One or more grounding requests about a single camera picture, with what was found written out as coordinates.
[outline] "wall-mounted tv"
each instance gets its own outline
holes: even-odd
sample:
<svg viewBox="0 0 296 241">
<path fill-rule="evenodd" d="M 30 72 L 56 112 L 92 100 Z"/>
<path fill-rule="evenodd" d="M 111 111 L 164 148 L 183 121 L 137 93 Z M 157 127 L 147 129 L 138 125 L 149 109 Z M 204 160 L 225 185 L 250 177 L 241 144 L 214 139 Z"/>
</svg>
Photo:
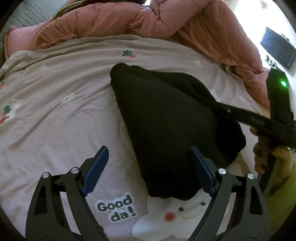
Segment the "wall-mounted tv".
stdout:
<svg viewBox="0 0 296 241">
<path fill-rule="evenodd" d="M 284 67 L 289 69 L 292 66 L 296 57 L 296 49 L 283 36 L 266 28 L 260 44 Z"/>
</svg>

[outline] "bed sheet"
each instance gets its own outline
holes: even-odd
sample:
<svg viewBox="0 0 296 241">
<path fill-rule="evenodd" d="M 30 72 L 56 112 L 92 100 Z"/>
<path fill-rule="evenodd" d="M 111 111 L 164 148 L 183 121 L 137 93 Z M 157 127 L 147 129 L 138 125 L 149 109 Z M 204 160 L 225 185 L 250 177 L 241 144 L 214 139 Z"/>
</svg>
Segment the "bed sheet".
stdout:
<svg viewBox="0 0 296 241">
<path fill-rule="evenodd" d="M 0 32 L 0 66 L 3 65 L 3 40 L 10 26 L 18 28 L 40 24 L 52 17 L 67 0 L 24 0 Z"/>
<path fill-rule="evenodd" d="M 22 234 L 41 174 L 66 173 L 102 145 L 110 151 L 109 162 L 86 199 L 111 241 L 181 241 L 202 217 L 210 201 L 202 191 L 189 201 L 148 196 L 110 84 L 110 70 L 120 62 L 185 72 L 203 82 L 218 101 L 260 112 L 242 81 L 204 55 L 164 40 L 86 38 L 16 52 L 0 70 L 0 205 Z M 228 170 L 256 174 L 252 148 L 257 138 L 247 126 L 242 129 L 247 146 Z M 66 196 L 62 199 L 69 224 L 78 233 Z M 124 206 L 113 209 L 117 201 Z"/>
</svg>

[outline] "folded black garment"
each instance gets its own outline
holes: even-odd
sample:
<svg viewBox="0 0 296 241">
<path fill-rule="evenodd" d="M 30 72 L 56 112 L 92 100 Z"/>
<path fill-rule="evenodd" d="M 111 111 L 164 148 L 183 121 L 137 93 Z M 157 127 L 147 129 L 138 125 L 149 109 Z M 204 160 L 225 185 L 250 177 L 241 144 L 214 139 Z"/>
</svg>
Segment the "folded black garment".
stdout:
<svg viewBox="0 0 296 241">
<path fill-rule="evenodd" d="M 218 103 L 195 77 L 124 63 L 110 76 L 150 196 L 188 200 L 201 188 L 188 162 L 191 146 L 218 168 L 245 147 L 239 123 L 215 111 Z"/>
</svg>

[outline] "green led light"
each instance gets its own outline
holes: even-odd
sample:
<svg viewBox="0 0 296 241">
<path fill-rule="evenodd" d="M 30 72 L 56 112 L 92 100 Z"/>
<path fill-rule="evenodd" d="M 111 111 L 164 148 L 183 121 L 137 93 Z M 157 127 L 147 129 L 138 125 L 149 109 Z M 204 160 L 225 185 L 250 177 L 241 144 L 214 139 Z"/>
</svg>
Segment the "green led light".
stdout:
<svg viewBox="0 0 296 241">
<path fill-rule="evenodd" d="M 287 83 L 285 81 L 281 81 L 281 84 L 284 86 L 284 87 L 287 87 Z"/>
</svg>

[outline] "pink duvet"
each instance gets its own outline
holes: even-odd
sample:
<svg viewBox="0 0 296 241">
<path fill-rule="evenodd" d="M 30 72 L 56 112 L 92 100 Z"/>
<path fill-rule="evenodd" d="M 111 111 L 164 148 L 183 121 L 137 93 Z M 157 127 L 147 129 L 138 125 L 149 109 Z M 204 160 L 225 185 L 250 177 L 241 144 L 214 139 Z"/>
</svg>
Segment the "pink duvet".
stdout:
<svg viewBox="0 0 296 241">
<path fill-rule="evenodd" d="M 233 66 L 248 93 L 269 107 L 267 73 L 256 46 L 221 0 L 152 0 L 151 9 L 130 3 L 96 3 L 36 26 L 12 27 L 5 37 L 5 56 L 19 50 L 48 48 L 77 38 L 136 34 L 165 39 Z"/>
</svg>

